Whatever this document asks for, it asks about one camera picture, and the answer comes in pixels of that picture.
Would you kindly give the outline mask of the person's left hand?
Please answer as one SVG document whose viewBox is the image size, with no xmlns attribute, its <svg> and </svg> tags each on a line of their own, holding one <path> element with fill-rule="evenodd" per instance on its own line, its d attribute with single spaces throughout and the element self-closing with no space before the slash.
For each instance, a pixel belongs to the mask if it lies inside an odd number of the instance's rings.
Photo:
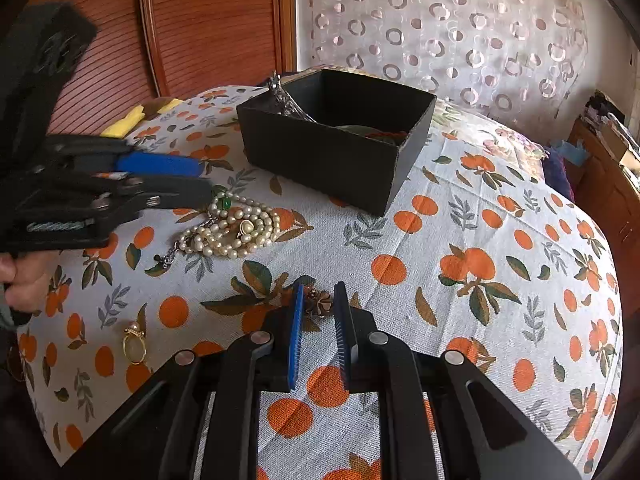
<svg viewBox="0 0 640 480">
<path fill-rule="evenodd" d="M 8 306 L 27 313 L 39 310 L 57 265 L 56 252 L 29 252 L 17 258 L 2 252 L 1 281 L 8 285 L 4 292 Z"/>
</svg>

